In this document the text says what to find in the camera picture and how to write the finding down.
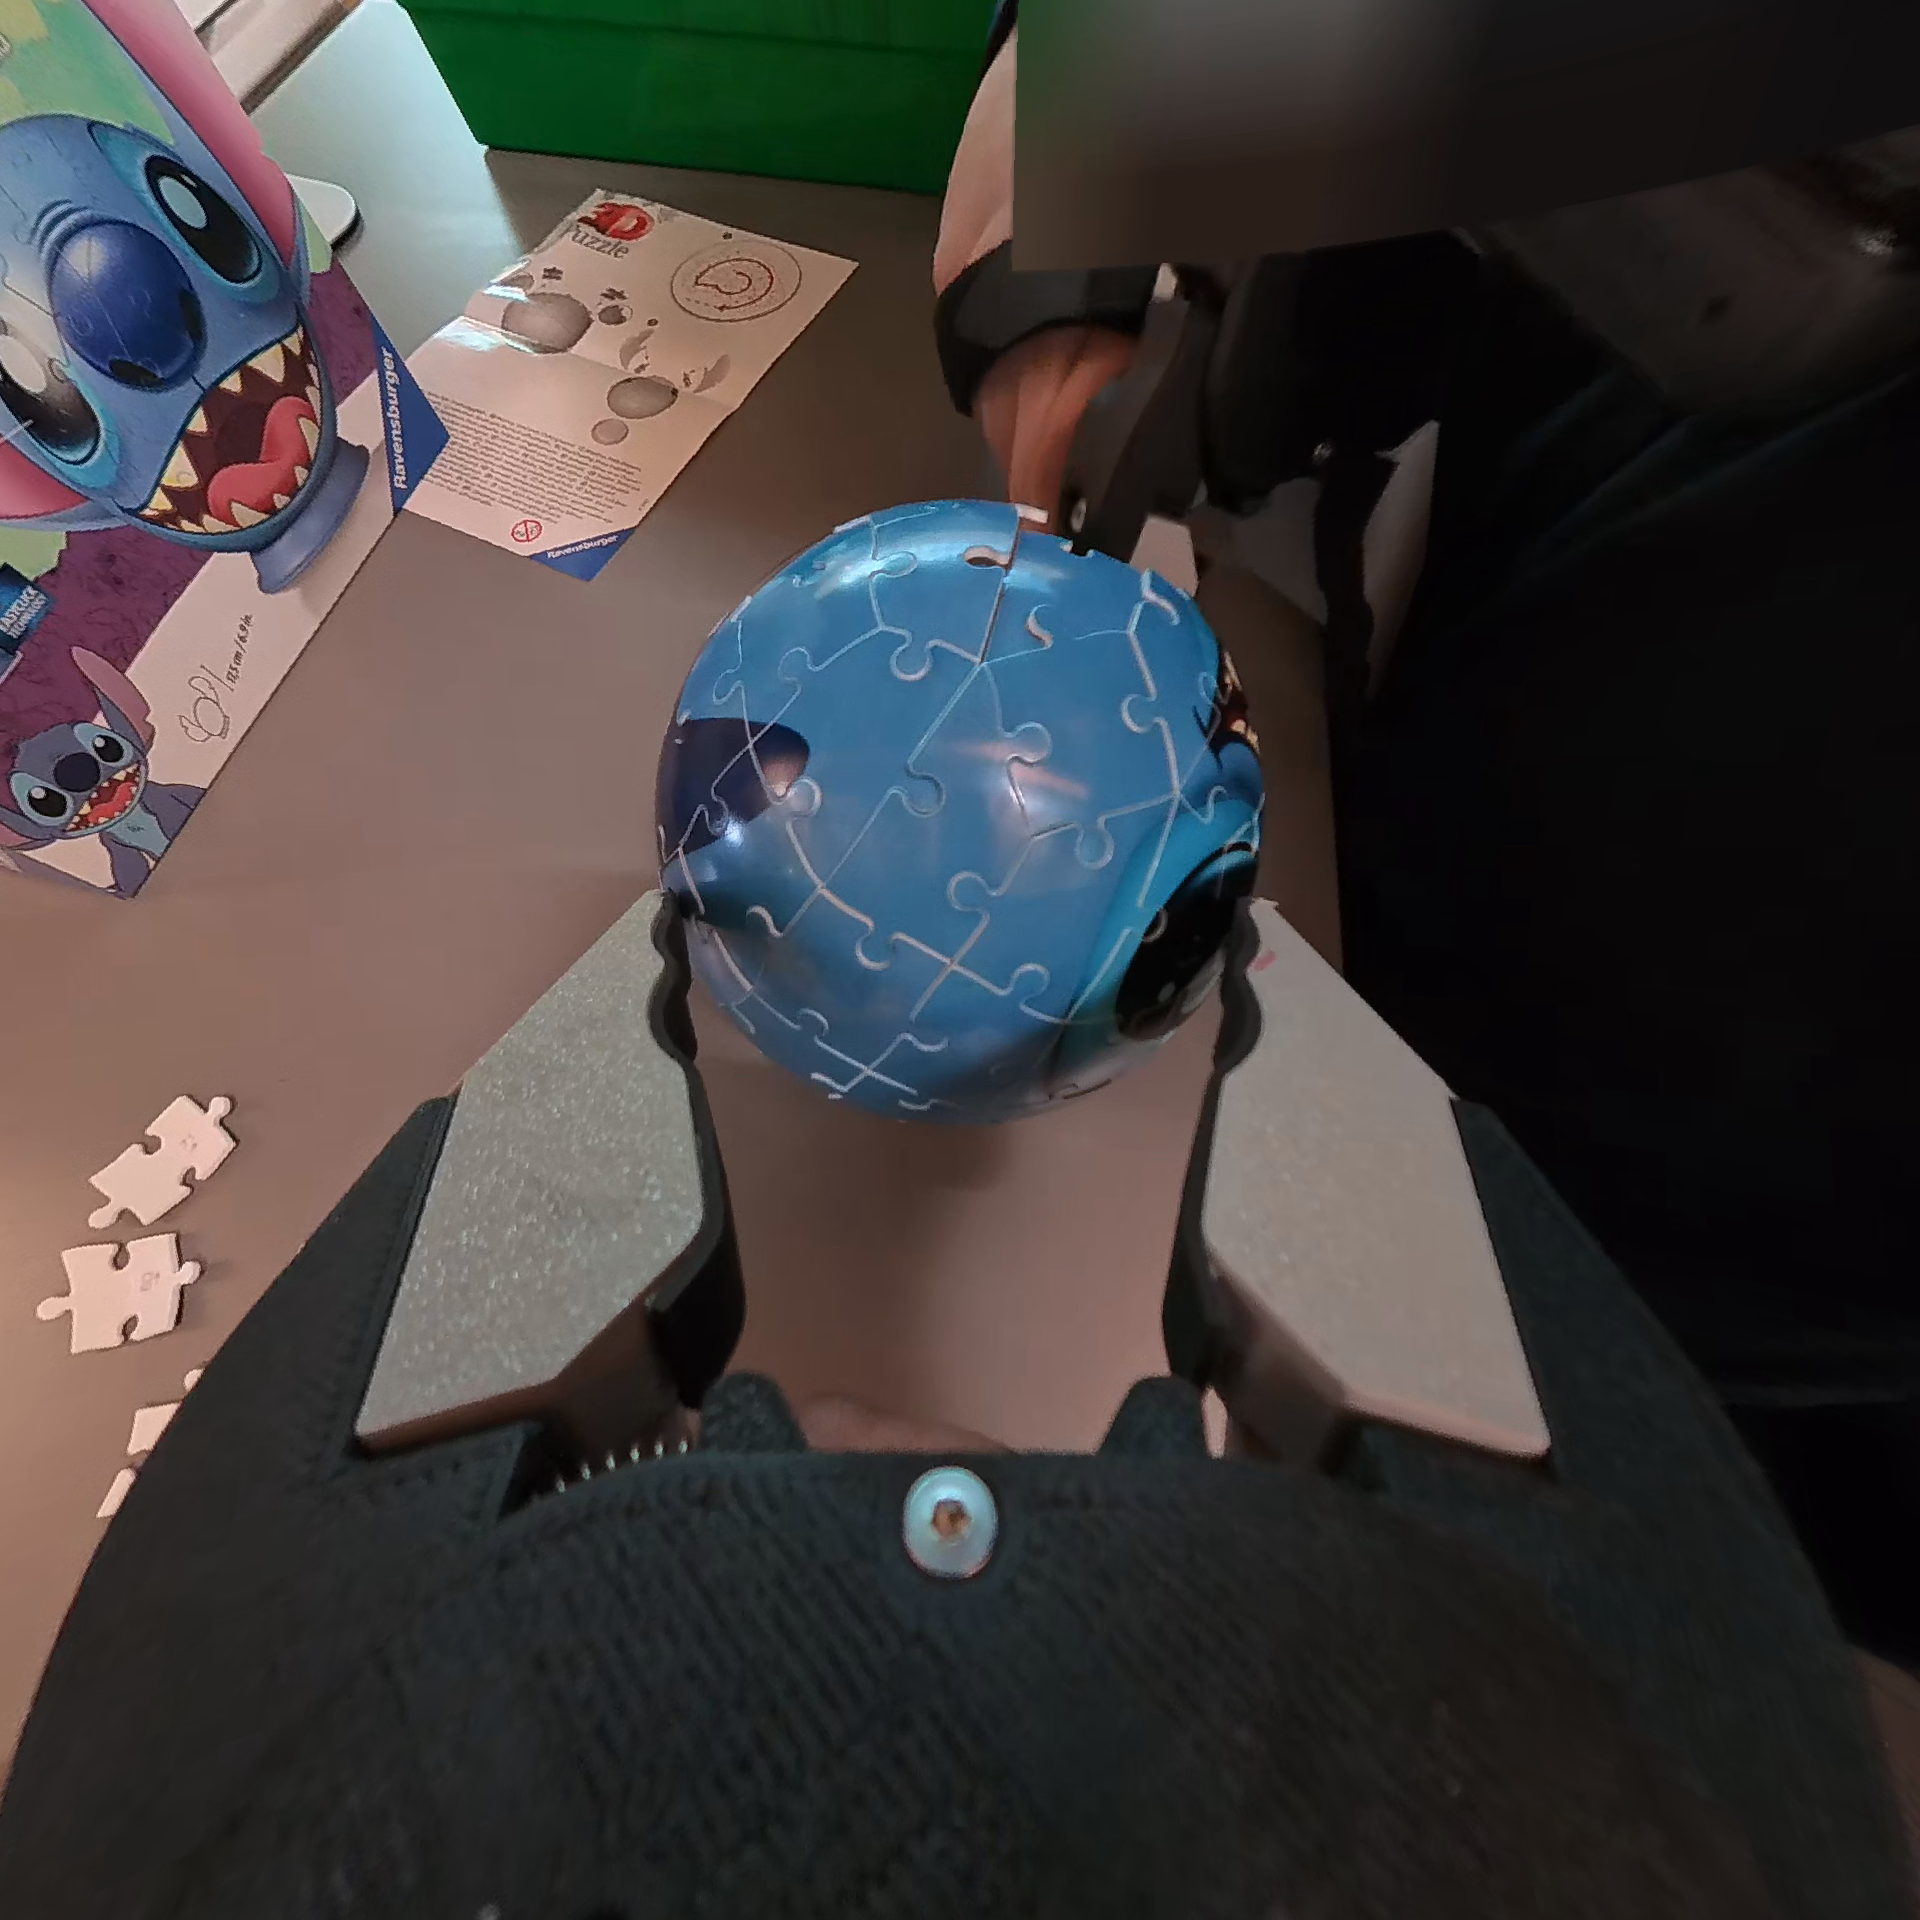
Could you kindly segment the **blue puzzle ball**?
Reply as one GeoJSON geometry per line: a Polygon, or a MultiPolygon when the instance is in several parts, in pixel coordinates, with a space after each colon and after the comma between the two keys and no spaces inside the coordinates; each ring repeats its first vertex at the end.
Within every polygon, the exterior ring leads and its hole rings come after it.
{"type": "Polygon", "coordinates": [[[754,589],[656,781],[717,1010],[904,1119],[1042,1113],[1164,1046],[1213,990],[1262,816],[1188,592],[976,497],[845,521],[754,589]]]}

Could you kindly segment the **person's dark clothing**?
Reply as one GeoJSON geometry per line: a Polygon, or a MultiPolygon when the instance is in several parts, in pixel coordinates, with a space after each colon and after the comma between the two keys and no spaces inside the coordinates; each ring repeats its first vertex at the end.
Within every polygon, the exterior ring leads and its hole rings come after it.
{"type": "Polygon", "coordinates": [[[1316,477],[1339,930],[1915,1671],[1915,127],[1224,274],[1316,477]]]}

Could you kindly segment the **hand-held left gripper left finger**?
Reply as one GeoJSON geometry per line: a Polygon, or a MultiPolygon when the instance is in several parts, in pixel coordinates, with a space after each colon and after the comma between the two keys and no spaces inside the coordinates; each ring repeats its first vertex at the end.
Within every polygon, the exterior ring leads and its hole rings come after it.
{"type": "Polygon", "coordinates": [[[698,1069],[687,948],[643,896],[467,1072],[428,1152],[356,1439],[539,1424],[562,1455],[669,1455],[746,1286],[698,1069]]]}

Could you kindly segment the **folded instruction leaflet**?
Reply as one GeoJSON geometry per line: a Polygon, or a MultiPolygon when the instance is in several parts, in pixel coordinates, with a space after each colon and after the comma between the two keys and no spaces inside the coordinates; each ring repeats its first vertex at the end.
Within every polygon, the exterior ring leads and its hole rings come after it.
{"type": "Polygon", "coordinates": [[[591,193],[408,357],[448,442],[407,510],[597,577],[854,270],[591,193]]]}

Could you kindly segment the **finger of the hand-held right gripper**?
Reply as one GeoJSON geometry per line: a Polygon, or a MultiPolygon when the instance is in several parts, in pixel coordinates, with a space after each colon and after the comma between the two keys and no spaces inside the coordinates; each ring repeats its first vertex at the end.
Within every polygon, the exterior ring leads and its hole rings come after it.
{"type": "Polygon", "coordinates": [[[1175,374],[1126,374],[1087,404],[1068,452],[1072,553],[1128,560],[1155,516],[1179,518],[1200,486],[1196,400],[1175,374]]]}

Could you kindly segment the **green plastic bin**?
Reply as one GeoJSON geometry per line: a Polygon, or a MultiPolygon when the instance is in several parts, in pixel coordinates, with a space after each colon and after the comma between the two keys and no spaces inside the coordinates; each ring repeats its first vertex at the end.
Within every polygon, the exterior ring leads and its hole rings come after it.
{"type": "Polygon", "coordinates": [[[504,152],[944,186],[994,2],[407,2],[504,152]]]}

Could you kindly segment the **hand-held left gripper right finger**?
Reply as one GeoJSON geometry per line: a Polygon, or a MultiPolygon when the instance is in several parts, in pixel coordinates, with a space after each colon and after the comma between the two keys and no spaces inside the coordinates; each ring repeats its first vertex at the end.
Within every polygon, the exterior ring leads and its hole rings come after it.
{"type": "Polygon", "coordinates": [[[1168,1274],[1168,1362],[1286,1463],[1363,1424],[1542,1461],[1447,1084],[1282,919],[1239,909],[1168,1274]]]}

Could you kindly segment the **cartoon puzzle box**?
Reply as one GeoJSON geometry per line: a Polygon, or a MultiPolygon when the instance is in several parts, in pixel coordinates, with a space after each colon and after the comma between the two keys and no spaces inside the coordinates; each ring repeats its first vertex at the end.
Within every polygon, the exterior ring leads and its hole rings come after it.
{"type": "Polygon", "coordinates": [[[448,431],[171,4],[2,36],[2,862],[132,898],[448,431]]]}

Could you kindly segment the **person's right hand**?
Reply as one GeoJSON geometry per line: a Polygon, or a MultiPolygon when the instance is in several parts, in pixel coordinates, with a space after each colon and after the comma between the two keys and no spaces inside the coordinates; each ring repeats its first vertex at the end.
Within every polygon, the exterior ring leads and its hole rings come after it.
{"type": "MultiPolygon", "coordinates": [[[[935,292],[1012,234],[1014,122],[1018,36],[1010,33],[976,89],[951,162],[930,261],[935,292]]],[[[1084,410],[1134,357],[1131,332],[1093,322],[1053,324],[1003,352],[982,374],[972,418],[1014,503],[1036,510],[1055,504],[1084,410]]]]}

